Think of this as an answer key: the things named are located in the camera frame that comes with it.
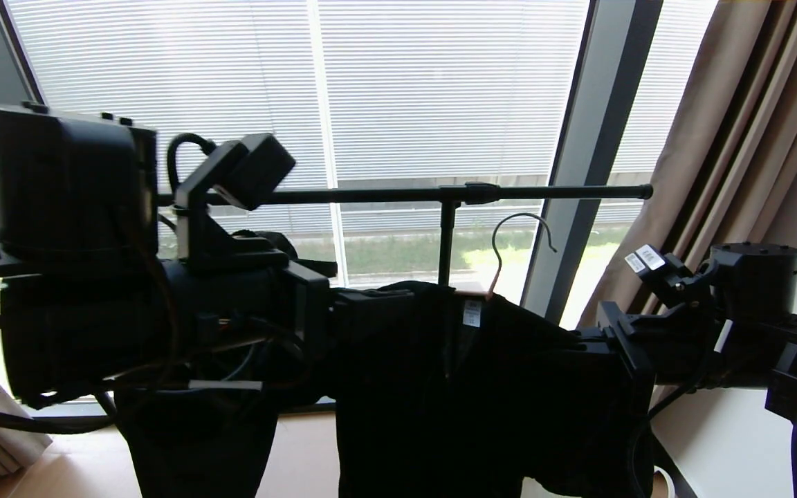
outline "barcode label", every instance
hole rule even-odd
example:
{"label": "barcode label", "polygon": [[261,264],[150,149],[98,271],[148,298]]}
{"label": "barcode label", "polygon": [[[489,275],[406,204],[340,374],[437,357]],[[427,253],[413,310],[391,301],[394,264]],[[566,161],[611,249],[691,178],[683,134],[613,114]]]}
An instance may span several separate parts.
{"label": "barcode label", "polygon": [[641,246],[635,253],[641,258],[641,261],[645,262],[645,265],[648,265],[648,268],[658,269],[666,264],[663,257],[654,251],[654,248],[646,244]]}
{"label": "barcode label", "polygon": [[628,256],[626,256],[626,264],[629,265],[629,268],[632,268],[632,271],[636,273],[641,273],[645,270],[645,264],[641,262],[639,256],[635,255],[635,252],[630,252]]}
{"label": "barcode label", "polygon": [[463,304],[463,324],[479,328],[482,325],[482,302],[468,300]]}

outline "grass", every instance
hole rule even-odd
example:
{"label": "grass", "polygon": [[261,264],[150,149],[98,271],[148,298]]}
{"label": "grass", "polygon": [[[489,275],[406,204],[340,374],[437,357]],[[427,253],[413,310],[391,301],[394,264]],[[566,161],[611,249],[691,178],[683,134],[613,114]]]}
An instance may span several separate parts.
{"label": "grass", "polygon": [[[623,239],[625,230],[594,231],[584,258],[604,257],[613,253]],[[497,236],[497,247],[506,265],[528,264],[533,231],[506,231]],[[176,241],[161,237],[159,257],[174,257]],[[334,259],[331,239],[295,239],[292,241],[301,258]],[[352,274],[407,273],[437,271],[439,268],[439,235],[421,234],[405,236],[348,237],[345,239],[346,264]],[[491,231],[478,230],[455,234],[452,243],[452,269],[471,269],[495,266],[497,259],[491,249]]]}

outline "white wall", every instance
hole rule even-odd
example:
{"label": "white wall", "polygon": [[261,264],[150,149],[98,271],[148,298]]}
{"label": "white wall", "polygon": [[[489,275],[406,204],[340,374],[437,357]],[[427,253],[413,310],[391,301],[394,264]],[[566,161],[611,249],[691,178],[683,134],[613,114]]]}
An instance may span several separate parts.
{"label": "white wall", "polygon": [[[765,242],[797,247],[797,177]],[[705,391],[657,417],[654,432],[699,498],[791,496],[791,423],[763,406],[764,391]]]}

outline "white cable tie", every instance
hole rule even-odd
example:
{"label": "white cable tie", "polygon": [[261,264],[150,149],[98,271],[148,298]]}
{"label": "white cable tie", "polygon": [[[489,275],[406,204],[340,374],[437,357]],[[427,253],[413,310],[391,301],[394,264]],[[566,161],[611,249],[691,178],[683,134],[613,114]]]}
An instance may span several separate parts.
{"label": "white cable tie", "polygon": [[724,343],[728,340],[728,334],[731,333],[731,327],[733,327],[733,320],[728,318],[724,321],[724,325],[722,325],[722,331],[718,334],[718,340],[715,341],[715,348],[713,351],[716,353],[721,353],[722,349],[724,349]]}
{"label": "white cable tie", "polygon": [[243,389],[246,391],[260,391],[263,382],[258,380],[191,380],[190,389]]}

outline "wooden floor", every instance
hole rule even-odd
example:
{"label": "wooden floor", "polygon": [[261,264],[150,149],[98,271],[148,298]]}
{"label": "wooden floor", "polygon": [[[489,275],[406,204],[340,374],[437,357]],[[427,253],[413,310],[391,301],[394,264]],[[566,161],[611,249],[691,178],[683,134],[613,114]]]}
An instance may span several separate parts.
{"label": "wooden floor", "polygon": [[[334,416],[286,416],[279,421],[257,496],[338,495]],[[54,436],[29,469],[0,479],[0,498],[140,498],[125,440],[115,429]]]}

